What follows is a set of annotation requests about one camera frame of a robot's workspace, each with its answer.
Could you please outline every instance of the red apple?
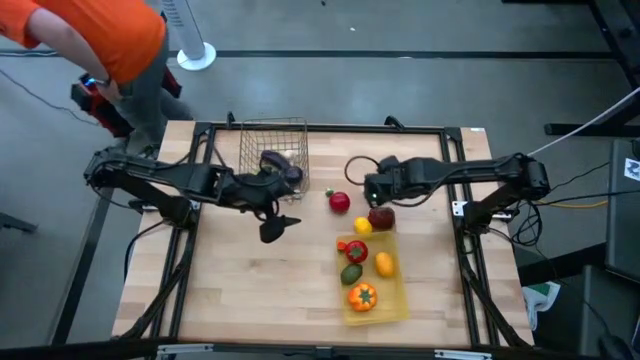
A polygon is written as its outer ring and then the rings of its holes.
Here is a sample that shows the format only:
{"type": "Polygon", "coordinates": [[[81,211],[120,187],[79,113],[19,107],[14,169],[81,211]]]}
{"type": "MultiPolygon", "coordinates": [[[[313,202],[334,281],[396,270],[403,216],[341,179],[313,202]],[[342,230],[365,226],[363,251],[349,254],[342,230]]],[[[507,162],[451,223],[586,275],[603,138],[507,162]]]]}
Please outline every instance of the red apple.
{"type": "Polygon", "coordinates": [[[349,200],[349,196],[342,191],[333,193],[333,195],[329,197],[329,207],[334,213],[344,214],[349,210],[350,205],[351,200],[349,200]]]}
{"type": "Polygon", "coordinates": [[[396,222],[396,214],[392,208],[386,206],[369,210],[369,222],[377,230],[389,230],[396,222]]]}

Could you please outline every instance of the yellow fruit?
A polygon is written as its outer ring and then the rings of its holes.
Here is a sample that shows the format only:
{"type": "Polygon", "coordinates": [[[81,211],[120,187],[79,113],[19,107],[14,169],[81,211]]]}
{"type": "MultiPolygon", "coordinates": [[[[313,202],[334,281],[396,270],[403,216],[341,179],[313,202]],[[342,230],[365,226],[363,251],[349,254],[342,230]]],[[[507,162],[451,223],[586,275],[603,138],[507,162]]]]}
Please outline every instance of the yellow fruit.
{"type": "Polygon", "coordinates": [[[393,258],[385,252],[379,252],[375,257],[376,271],[382,277],[393,276],[393,258]]]}
{"type": "Polygon", "coordinates": [[[371,234],[373,226],[366,217],[357,217],[353,222],[353,228],[357,234],[371,234]]]}

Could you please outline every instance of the white cable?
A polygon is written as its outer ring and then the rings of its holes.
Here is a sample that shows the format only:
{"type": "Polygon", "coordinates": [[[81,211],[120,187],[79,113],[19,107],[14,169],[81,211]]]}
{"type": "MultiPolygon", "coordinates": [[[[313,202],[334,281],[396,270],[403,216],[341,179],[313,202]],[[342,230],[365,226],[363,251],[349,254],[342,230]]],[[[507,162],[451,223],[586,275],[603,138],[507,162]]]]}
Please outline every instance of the white cable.
{"type": "Polygon", "coordinates": [[[622,98],[622,100],[618,101],[615,105],[613,105],[612,107],[608,108],[602,114],[596,116],[595,118],[593,118],[592,120],[590,120],[586,124],[584,124],[584,125],[580,126],[579,128],[573,130],[572,132],[568,133],[567,135],[565,135],[565,136],[563,136],[561,138],[555,139],[554,141],[548,143],[547,145],[545,145],[545,146],[543,146],[543,147],[541,147],[541,148],[539,148],[537,150],[534,150],[534,151],[530,152],[529,156],[533,156],[533,155],[539,153],[540,151],[559,143],[560,141],[568,138],[569,136],[572,136],[572,135],[576,134],[577,132],[579,132],[580,130],[586,128],[587,126],[589,126],[589,125],[591,125],[591,124],[593,124],[593,123],[595,123],[597,121],[600,121],[600,120],[608,117],[609,114],[611,114],[614,110],[616,110],[618,107],[620,107],[620,105],[622,105],[625,101],[629,100],[632,96],[636,95],[638,92],[640,92],[640,87],[638,87],[635,90],[633,90],[629,95],[627,95],[624,98],[622,98]]]}
{"type": "Polygon", "coordinates": [[[25,53],[16,53],[16,52],[0,52],[0,56],[5,57],[51,57],[57,56],[56,52],[25,52],[25,53]]]}

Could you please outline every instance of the clear plastic tray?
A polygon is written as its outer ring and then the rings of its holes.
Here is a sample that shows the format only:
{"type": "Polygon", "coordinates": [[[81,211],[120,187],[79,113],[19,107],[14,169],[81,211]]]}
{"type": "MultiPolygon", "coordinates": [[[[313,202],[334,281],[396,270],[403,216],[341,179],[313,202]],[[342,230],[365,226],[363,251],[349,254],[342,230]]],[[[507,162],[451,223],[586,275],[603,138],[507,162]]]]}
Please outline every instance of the clear plastic tray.
{"type": "Polygon", "coordinates": [[[409,305],[407,304],[407,293],[402,277],[401,262],[398,259],[396,240],[394,234],[389,231],[374,232],[369,235],[347,235],[340,236],[338,241],[349,243],[354,240],[363,241],[367,245],[369,254],[362,265],[362,276],[353,285],[342,285],[340,273],[349,265],[349,260],[343,252],[336,250],[336,265],[338,267],[338,285],[342,294],[342,308],[344,320],[347,325],[366,325],[385,322],[406,320],[409,318],[409,305]],[[386,252],[393,258],[394,274],[391,277],[383,278],[376,272],[375,256],[379,252],[386,252]],[[376,306],[365,312],[357,312],[351,308],[347,301],[347,294],[354,286],[366,282],[371,284],[378,294],[376,306]]]}

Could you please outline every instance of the sticker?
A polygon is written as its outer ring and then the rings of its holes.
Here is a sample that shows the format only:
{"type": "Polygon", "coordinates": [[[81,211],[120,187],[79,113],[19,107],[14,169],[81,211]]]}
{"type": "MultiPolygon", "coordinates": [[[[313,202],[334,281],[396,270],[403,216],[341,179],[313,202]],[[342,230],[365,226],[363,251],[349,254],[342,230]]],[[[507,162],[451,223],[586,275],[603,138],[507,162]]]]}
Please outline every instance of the sticker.
{"type": "Polygon", "coordinates": [[[640,181],[640,162],[629,158],[625,159],[624,176],[635,181],[640,181]]]}

